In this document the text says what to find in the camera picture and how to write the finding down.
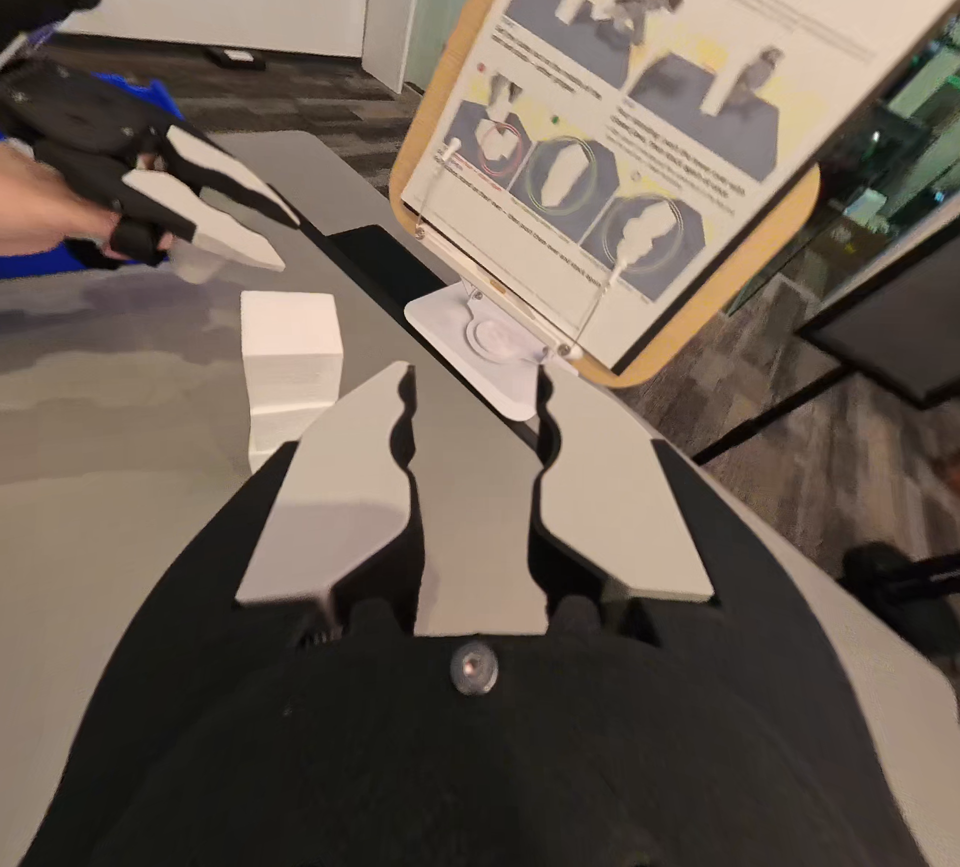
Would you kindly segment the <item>black chair part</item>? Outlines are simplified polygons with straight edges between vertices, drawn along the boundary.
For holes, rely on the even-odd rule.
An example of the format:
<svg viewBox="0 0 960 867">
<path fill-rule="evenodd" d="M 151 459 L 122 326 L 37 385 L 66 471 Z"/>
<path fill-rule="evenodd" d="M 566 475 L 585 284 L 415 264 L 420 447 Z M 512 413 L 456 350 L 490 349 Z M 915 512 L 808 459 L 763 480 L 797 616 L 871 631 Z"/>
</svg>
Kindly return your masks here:
<svg viewBox="0 0 960 867">
<path fill-rule="evenodd" d="M 847 549 L 839 586 L 930 659 L 959 655 L 959 553 L 914 561 L 883 541 Z"/>
</svg>

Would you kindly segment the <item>printed instruction sheet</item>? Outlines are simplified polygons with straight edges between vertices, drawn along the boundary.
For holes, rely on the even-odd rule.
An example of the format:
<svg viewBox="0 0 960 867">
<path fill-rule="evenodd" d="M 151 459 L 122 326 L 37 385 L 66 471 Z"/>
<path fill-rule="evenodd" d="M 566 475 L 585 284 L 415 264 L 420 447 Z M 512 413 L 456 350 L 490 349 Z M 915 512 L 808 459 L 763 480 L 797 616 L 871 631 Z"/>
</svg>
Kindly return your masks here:
<svg viewBox="0 0 960 867">
<path fill-rule="evenodd" d="M 494 0 L 400 193 L 621 374 L 958 0 Z"/>
</svg>

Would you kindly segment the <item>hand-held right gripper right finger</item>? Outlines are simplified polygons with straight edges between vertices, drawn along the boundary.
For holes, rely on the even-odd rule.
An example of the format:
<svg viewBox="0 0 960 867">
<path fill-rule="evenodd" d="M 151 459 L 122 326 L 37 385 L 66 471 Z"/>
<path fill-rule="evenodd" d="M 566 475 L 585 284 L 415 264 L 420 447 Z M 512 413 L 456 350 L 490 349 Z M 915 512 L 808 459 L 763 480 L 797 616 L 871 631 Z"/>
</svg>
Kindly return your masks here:
<svg viewBox="0 0 960 867">
<path fill-rule="evenodd" d="M 540 470 L 529 573 L 553 620 L 567 597 L 603 613 L 636 598 L 705 604 L 714 584 L 670 486 L 658 435 L 617 396 L 561 365 L 537 374 Z"/>
</svg>

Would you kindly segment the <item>black power adapter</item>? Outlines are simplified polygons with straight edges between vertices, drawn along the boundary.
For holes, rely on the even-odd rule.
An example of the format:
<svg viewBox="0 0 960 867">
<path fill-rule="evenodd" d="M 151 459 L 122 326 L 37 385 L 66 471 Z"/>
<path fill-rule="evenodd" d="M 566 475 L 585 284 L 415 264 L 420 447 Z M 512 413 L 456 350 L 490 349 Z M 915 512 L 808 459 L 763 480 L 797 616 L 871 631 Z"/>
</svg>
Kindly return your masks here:
<svg viewBox="0 0 960 867">
<path fill-rule="evenodd" d="M 264 72 L 268 69 L 264 57 L 246 49 L 204 46 L 201 53 L 214 66 L 223 70 Z"/>
</svg>

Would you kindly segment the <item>blue plastic bin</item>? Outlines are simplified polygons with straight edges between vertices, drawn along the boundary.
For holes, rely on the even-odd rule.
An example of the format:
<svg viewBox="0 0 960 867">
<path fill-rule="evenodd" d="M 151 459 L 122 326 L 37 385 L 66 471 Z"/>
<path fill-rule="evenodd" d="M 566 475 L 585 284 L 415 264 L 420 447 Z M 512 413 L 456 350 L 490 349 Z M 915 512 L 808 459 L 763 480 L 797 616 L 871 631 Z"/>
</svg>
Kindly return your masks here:
<svg viewBox="0 0 960 867">
<path fill-rule="evenodd" d="M 95 72 L 93 75 L 141 101 L 166 111 L 177 119 L 185 119 L 176 99 L 161 80 L 150 79 L 145 83 L 139 83 L 135 82 L 134 78 L 119 73 Z M 2 256 L 1 279 L 11 281 L 88 270 L 114 271 L 129 265 L 128 261 L 111 260 L 100 256 L 100 251 L 96 247 L 89 248 L 80 243 L 70 245 L 64 241 L 54 249 L 40 253 Z"/>
</svg>

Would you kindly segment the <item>white foam cube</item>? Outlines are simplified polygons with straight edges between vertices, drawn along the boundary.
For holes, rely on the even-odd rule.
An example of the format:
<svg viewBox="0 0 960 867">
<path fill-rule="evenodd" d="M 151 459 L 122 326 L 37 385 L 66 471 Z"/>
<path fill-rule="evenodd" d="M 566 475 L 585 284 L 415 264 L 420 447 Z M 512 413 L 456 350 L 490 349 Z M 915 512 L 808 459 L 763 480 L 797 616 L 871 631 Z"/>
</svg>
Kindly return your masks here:
<svg viewBox="0 0 960 867">
<path fill-rule="evenodd" d="M 284 444 L 299 441 L 324 412 L 336 404 L 325 400 L 308 404 L 251 404 L 247 461 L 255 474 Z"/>
<path fill-rule="evenodd" d="M 337 402 L 344 346 L 332 295 L 245 290 L 239 308 L 252 413 Z"/>
</svg>

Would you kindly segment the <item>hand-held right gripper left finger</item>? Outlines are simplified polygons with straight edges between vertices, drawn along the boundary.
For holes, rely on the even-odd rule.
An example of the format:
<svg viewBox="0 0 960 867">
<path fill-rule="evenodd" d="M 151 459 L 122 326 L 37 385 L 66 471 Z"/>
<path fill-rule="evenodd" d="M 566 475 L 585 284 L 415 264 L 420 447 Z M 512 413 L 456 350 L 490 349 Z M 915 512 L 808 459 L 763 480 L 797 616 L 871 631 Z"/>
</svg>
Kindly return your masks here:
<svg viewBox="0 0 960 867">
<path fill-rule="evenodd" d="M 421 593 L 416 371 L 396 361 L 305 430 L 270 507 L 236 601 L 308 601 L 329 635 L 354 607 L 384 601 L 412 634 Z"/>
</svg>

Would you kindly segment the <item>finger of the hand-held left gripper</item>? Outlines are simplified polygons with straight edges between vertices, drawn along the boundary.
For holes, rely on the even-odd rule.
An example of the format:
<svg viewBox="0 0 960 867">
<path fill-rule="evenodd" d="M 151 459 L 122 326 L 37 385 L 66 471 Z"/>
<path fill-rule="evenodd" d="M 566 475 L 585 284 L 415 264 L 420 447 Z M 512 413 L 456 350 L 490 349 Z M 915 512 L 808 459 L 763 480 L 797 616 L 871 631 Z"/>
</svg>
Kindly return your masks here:
<svg viewBox="0 0 960 867">
<path fill-rule="evenodd" d="M 285 270 L 285 262 L 267 238 L 208 205 L 173 175 L 137 168 L 126 172 L 122 182 L 139 198 L 192 224 L 192 239 L 177 235 L 167 249 L 172 272 L 186 283 L 206 283 L 229 261 L 275 273 Z"/>
<path fill-rule="evenodd" d="M 291 229 L 301 225 L 298 214 L 269 183 L 186 123 L 170 123 L 165 130 L 163 163 L 196 193 L 211 189 L 275 223 Z"/>
</svg>

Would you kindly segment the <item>wooden board document stand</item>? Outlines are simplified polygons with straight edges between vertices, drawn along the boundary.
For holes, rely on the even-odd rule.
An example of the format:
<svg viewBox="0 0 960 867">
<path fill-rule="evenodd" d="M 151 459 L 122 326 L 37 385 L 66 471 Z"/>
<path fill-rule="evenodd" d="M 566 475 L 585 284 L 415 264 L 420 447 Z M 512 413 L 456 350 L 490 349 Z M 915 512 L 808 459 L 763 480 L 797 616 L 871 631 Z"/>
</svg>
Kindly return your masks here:
<svg viewBox="0 0 960 867">
<path fill-rule="evenodd" d="M 409 301 L 403 309 L 404 320 L 497 413 L 519 423 L 534 416 L 534 368 L 546 360 L 562 362 L 578 376 L 605 389 L 632 388 L 652 379 L 752 276 L 798 235 L 813 212 L 821 177 L 819 168 L 813 165 L 690 302 L 654 335 L 651 344 L 642 349 L 624 373 L 611 372 L 589 355 L 565 354 L 566 346 L 555 335 L 534 328 L 531 309 L 519 314 L 509 306 L 504 287 L 481 278 L 477 269 L 467 266 L 461 254 L 453 252 L 448 241 L 436 238 L 432 227 L 421 225 L 402 201 L 402 191 L 427 152 L 444 106 L 494 2 L 465 0 L 391 168 L 389 199 L 405 233 L 456 273 L 454 283 Z"/>
</svg>

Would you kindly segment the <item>person's left hand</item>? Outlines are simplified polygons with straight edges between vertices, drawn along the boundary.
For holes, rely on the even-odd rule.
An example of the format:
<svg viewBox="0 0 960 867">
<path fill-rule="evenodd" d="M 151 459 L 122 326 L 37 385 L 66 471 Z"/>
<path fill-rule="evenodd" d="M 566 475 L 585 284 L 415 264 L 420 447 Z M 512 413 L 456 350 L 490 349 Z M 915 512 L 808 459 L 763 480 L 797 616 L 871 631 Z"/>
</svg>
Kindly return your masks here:
<svg viewBox="0 0 960 867">
<path fill-rule="evenodd" d="M 126 261 L 111 246 L 118 223 L 116 211 L 77 195 L 57 171 L 2 142 L 3 257 L 43 254 L 66 239 L 79 239 L 96 242 L 108 259 Z"/>
</svg>

